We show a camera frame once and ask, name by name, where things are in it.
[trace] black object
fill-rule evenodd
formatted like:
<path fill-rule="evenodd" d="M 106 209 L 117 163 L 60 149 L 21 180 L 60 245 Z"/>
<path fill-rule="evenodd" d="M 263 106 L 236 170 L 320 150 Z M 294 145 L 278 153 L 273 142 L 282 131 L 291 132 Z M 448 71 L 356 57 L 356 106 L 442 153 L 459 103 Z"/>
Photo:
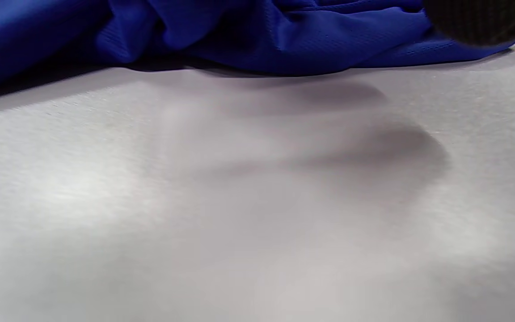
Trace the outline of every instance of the black object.
<path fill-rule="evenodd" d="M 423 0 L 432 24 L 446 37 L 477 47 L 515 40 L 515 0 Z"/>

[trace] white table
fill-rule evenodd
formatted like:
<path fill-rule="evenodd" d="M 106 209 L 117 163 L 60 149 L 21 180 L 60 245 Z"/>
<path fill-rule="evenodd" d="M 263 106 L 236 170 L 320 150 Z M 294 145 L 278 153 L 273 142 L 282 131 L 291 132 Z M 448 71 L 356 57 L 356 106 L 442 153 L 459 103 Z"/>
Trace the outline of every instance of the white table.
<path fill-rule="evenodd" d="M 0 97 L 0 322 L 515 322 L 515 50 Z"/>

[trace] blue fabric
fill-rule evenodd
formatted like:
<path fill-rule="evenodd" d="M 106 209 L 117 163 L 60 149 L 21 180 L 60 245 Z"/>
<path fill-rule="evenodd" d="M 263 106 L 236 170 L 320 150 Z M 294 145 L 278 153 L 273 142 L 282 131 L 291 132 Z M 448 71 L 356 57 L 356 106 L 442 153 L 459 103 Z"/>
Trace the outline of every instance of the blue fabric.
<path fill-rule="evenodd" d="M 420 0 L 0 0 L 0 82 L 48 57 L 124 64 L 178 53 L 312 75 L 486 57 L 431 32 Z"/>

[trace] gray surface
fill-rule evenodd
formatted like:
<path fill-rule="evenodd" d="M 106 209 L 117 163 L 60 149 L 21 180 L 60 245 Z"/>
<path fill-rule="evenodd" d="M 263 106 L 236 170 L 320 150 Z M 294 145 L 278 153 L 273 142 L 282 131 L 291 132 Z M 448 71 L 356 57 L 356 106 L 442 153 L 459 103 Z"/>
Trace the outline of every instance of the gray surface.
<path fill-rule="evenodd" d="M 515 51 L 0 97 L 0 322 L 515 321 Z"/>

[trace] dark fabric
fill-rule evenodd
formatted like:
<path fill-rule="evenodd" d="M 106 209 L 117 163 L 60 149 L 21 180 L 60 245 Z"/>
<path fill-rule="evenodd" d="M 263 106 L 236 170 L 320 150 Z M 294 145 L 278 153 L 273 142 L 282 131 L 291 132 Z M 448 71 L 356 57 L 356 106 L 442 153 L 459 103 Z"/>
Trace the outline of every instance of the dark fabric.
<path fill-rule="evenodd" d="M 423 0 L 431 22 L 447 37 L 475 46 L 515 40 L 515 0 Z"/>

